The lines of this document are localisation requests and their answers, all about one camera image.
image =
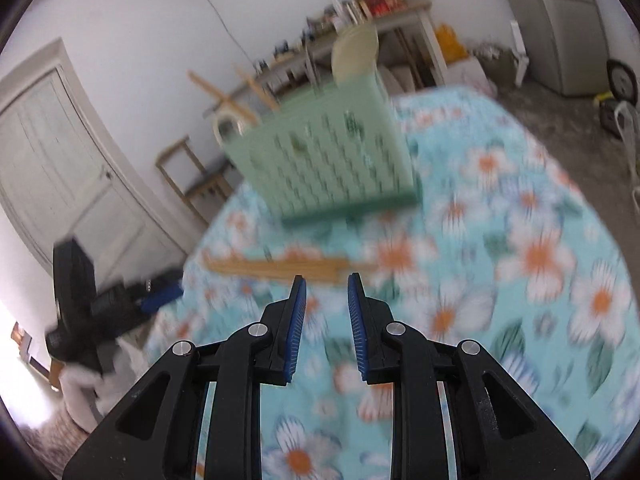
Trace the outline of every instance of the metal screw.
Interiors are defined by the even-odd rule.
[[[471,339],[462,343],[462,351],[469,355],[478,355],[480,353],[480,345]]]
[[[402,323],[396,323],[395,321],[386,326],[386,331],[391,335],[402,335],[405,330],[406,328]]]
[[[189,352],[191,352],[192,347],[193,345],[188,341],[178,341],[171,347],[171,350],[176,355],[187,355]]]
[[[254,337],[260,337],[261,335],[265,335],[267,333],[267,326],[263,323],[255,323],[249,327],[249,334]]]

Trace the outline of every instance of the white door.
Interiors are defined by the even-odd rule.
[[[14,227],[48,270],[54,244],[71,235],[94,261],[98,287],[148,277],[185,257],[108,165],[55,70],[0,115],[0,191]]]

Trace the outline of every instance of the light blue bedspread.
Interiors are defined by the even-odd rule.
[[[242,185],[188,261],[184,297],[159,313],[149,361],[178,339],[226,339],[288,296],[290,283],[209,272],[206,252],[373,262],[368,296],[431,339],[481,342],[595,476],[640,417],[640,324],[620,250],[558,163],[496,103],[449,88],[395,105],[422,204],[290,230]],[[392,390],[360,380],[346,283],[309,283],[307,296],[293,382],[262,388],[264,477],[388,479]],[[207,426],[206,417],[203,434]]]

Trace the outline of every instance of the green plastic crate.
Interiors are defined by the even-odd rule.
[[[418,202],[406,140],[377,73],[300,92],[263,120],[224,149],[284,222]]]

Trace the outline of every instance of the door frame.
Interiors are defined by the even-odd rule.
[[[190,254],[197,240],[175,220],[160,199],[144,183],[133,168],[127,157],[122,153],[113,137],[107,131],[98,112],[84,92],[78,75],[73,69],[71,60],[66,52],[62,38],[57,38],[32,56],[29,56],[0,80],[0,114],[21,95],[31,89],[39,80],[50,72],[56,71],[62,85],[76,109],[80,120],[84,124],[89,136],[102,153],[111,169],[116,173],[132,196],[140,203],[149,216],[167,234],[167,236],[184,251]],[[46,257],[40,253],[35,241],[27,229],[20,222],[10,202],[4,195],[0,185],[0,206],[6,212],[9,220],[23,243],[29,248],[40,265],[52,275],[53,269]]]

